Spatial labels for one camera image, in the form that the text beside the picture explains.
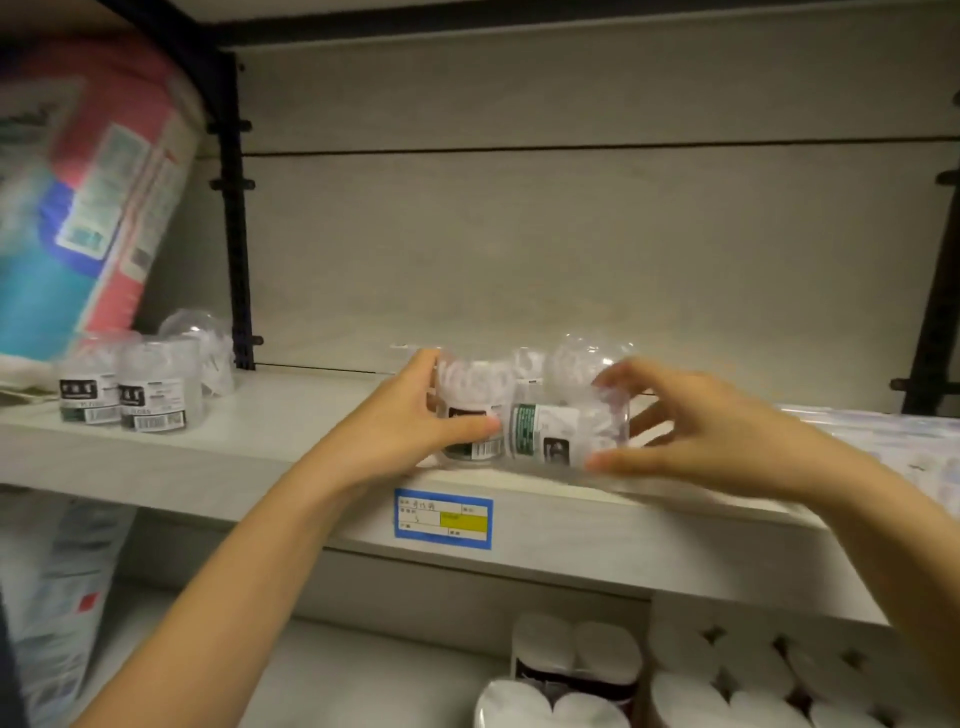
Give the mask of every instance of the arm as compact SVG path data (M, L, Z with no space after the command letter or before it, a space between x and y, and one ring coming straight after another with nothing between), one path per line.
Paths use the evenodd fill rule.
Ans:
M496 419L427 409L436 352L418 352L251 510L74 728L234 726L357 483L488 437Z
M596 384L658 396L631 421L632 437L665 422L674 429L643 448L598 452L591 470L806 505L960 701L960 524L937 503L867 453L711 376L632 359Z

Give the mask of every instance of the pink package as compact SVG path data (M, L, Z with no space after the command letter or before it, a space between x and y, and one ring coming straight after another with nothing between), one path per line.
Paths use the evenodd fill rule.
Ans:
M141 36L0 58L0 385L46 384L77 331L130 326L203 121Z

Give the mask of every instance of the shelf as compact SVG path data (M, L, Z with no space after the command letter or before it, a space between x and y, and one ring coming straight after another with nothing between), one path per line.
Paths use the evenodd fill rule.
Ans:
M237 393L214 401L202 425L169 435L67 425L53 402L10 407L0 410L0 482L238 521L377 381L242 373ZM526 474L429 466L397 484L492 498L491 549L396 538L389 487L360 501L331 544L608 591L655 589L883 621L835 539L803 509L665 481L624 497Z
M174 595L118 586L75 716L156 627ZM292 620L280 636L242 728L278 725L469 725L505 661Z

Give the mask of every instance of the white wall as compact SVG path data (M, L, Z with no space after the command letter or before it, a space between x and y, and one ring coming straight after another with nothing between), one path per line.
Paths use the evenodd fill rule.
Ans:
M960 130L960 6L243 60L259 362L384 371L391 344L589 329L772 399L897 405L960 152L934 138ZM748 145L882 137L920 139ZM633 148L517 149L570 145ZM198 164L147 321L229 311L215 176Z

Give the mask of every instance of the black shelf post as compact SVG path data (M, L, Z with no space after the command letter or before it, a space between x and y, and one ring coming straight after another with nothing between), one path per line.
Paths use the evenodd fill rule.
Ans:
M955 175L939 175L938 183L955 184ZM893 389L905 392L906 415L936 415L944 395L956 387L948 383L950 360L960 325L960 188L953 199L937 256L933 283L926 300L917 349L909 379L894 379Z
M253 369L250 311L250 267L247 260L247 218L240 134L250 125L240 119L237 64L233 54L218 50L210 32L168 0L97 0L156 43L176 62L204 99L220 141L220 179L214 188L224 198L233 353L239 369Z

